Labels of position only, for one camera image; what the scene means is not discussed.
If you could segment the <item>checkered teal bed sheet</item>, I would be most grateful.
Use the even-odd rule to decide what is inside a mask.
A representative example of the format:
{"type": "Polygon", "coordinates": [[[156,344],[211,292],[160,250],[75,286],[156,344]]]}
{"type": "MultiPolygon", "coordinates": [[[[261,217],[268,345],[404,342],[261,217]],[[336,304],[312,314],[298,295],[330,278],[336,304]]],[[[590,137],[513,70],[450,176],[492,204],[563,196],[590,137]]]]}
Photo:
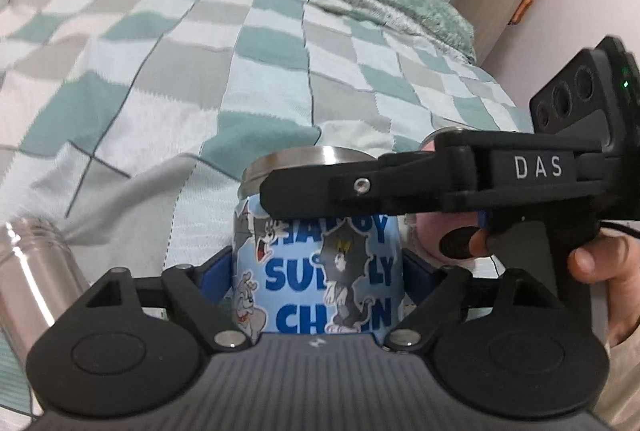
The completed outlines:
{"type": "Polygon", "coordinates": [[[258,158],[454,126],[530,122],[455,48],[345,0],[1,0],[1,260],[25,266],[15,223],[40,219],[87,281],[198,265],[258,158]]]}

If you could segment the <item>blue cartoon printed cup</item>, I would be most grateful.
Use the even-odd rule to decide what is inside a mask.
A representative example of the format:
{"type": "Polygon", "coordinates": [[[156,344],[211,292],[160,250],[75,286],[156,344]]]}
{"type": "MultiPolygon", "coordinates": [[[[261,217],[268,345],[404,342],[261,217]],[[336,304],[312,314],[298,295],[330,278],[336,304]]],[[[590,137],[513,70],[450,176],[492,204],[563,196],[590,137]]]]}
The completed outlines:
{"type": "Polygon", "coordinates": [[[233,212],[231,316],[250,339],[372,333],[382,340],[400,321],[405,291],[395,217],[279,221],[259,200],[271,171],[368,158],[340,147],[291,148],[244,170],[233,212]]]}

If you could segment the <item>stainless steel cup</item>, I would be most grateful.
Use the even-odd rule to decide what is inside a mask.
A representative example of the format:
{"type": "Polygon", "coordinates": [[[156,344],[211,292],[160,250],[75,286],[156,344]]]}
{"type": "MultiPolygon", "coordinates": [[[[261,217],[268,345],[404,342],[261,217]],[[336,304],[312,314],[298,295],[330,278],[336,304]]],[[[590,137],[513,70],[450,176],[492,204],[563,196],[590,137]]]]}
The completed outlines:
{"type": "Polygon", "coordinates": [[[89,288],[70,247],[49,221],[1,224],[1,328],[21,365],[55,321],[89,288]]]}

